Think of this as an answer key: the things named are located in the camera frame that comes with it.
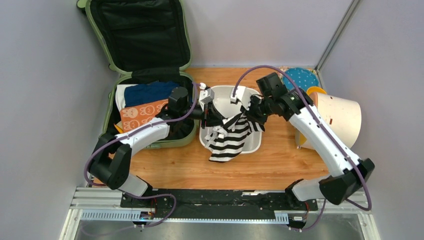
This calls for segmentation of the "white plastic tub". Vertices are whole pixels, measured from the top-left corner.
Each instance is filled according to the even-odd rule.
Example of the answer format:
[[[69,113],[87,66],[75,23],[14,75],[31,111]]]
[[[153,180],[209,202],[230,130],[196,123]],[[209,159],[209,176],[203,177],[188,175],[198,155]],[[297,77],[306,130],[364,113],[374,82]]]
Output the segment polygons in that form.
[[[210,87],[214,92],[213,105],[225,118],[232,117],[241,113],[240,108],[242,104],[239,102],[233,104],[230,102],[230,95],[234,86],[231,85],[215,85]],[[199,141],[206,148],[208,143],[207,137],[213,133],[212,126],[206,126],[199,129]],[[262,132],[252,132],[247,136],[245,144],[242,148],[241,154],[251,154],[257,151],[262,142]]]

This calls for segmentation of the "black white striped shirt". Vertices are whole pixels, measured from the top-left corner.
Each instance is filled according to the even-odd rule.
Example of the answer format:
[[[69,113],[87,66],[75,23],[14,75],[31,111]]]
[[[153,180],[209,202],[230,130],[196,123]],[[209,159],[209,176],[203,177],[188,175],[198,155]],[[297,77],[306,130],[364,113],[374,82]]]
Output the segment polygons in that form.
[[[214,126],[205,137],[205,148],[211,152],[210,162],[226,163],[243,151],[248,136],[264,132],[264,125],[248,120],[243,113],[225,118],[221,125]]]

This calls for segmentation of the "green hard-shell suitcase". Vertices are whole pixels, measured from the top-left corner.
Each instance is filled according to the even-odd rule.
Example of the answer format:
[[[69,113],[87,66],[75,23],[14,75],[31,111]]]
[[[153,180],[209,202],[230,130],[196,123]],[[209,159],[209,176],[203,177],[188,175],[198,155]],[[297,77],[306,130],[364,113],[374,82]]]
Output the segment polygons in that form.
[[[191,43],[180,0],[79,0],[120,85],[175,82],[194,92],[186,72]]]

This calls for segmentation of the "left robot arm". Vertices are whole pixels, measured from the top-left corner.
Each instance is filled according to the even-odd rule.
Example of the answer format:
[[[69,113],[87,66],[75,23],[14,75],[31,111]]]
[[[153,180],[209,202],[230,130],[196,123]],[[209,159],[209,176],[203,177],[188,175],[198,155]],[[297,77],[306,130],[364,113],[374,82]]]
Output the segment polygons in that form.
[[[172,127],[185,119],[206,123],[214,97],[214,91],[208,86],[202,87],[194,100],[189,99],[186,88],[174,88],[160,112],[149,122],[125,133],[101,135],[84,167],[85,173],[100,180],[100,186],[119,190],[133,197],[138,206],[148,207],[153,194],[147,182],[130,173],[132,157],[150,144],[167,138]]]

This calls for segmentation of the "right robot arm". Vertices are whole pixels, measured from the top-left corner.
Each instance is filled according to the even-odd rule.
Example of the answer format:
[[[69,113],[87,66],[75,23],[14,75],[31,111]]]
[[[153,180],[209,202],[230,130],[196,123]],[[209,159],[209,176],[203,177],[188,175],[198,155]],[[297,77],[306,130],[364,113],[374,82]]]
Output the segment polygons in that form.
[[[306,92],[300,88],[289,91],[274,72],[256,84],[262,98],[251,96],[247,117],[262,125],[271,115],[284,118],[306,137],[329,172],[328,176],[292,183],[286,188],[286,205],[296,210],[311,199],[340,205],[359,189],[369,197],[366,182],[375,169],[374,162],[361,159],[337,137]]]

